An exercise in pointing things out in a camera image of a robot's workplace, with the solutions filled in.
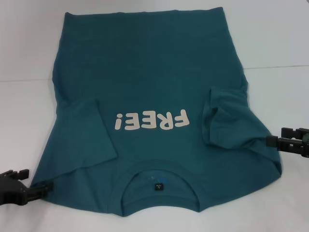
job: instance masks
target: white backdrop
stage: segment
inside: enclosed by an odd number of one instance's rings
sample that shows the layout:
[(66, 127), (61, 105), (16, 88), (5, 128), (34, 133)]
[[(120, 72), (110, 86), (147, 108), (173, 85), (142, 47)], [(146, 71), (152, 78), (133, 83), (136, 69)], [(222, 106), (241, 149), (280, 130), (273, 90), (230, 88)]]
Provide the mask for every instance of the white backdrop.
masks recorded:
[[(55, 120), (50, 80), (65, 12), (99, 14), (223, 6), (249, 82), (253, 112), (275, 135), (309, 128), (309, 4), (306, 0), (1, 0), (0, 173), (33, 177)], [(196, 213), (154, 207), (129, 217), (35, 201), (0, 206), (1, 232), (308, 232), (309, 159), (282, 153), (282, 178)]]

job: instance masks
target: shirt tag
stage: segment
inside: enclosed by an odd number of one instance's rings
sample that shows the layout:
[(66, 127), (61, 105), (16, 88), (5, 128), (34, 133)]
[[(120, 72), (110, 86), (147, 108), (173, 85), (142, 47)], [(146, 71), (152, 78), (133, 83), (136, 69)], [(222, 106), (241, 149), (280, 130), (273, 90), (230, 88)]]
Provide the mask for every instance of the shirt tag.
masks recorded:
[(163, 184), (162, 183), (156, 183), (154, 184), (154, 189), (156, 191), (162, 191), (163, 190)]

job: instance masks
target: t-shirt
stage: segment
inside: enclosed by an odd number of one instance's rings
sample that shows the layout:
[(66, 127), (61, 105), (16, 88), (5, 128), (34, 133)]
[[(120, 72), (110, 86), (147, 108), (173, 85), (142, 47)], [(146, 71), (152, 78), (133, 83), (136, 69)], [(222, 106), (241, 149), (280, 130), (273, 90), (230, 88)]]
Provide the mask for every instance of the t-shirt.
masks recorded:
[(32, 182), (54, 183), (47, 201), (200, 212), (281, 175), (222, 8), (66, 13), (53, 82), (56, 122)]

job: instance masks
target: black clamp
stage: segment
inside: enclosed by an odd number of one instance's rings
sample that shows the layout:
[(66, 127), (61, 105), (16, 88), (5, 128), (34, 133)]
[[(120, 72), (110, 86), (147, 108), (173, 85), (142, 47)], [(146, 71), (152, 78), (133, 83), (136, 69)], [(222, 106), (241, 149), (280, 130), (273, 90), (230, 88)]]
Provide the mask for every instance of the black clamp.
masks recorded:
[(20, 172), (9, 170), (0, 174), (0, 205), (10, 203), (26, 205), (28, 202), (47, 197), (48, 192), (53, 190), (52, 183), (27, 188), (19, 180), (24, 180), (28, 177), (28, 169)]
[(281, 137), (268, 136), (267, 146), (276, 147), (278, 151), (300, 154), (302, 157), (309, 158), (309, 130), (299, 128), (282, 128)]

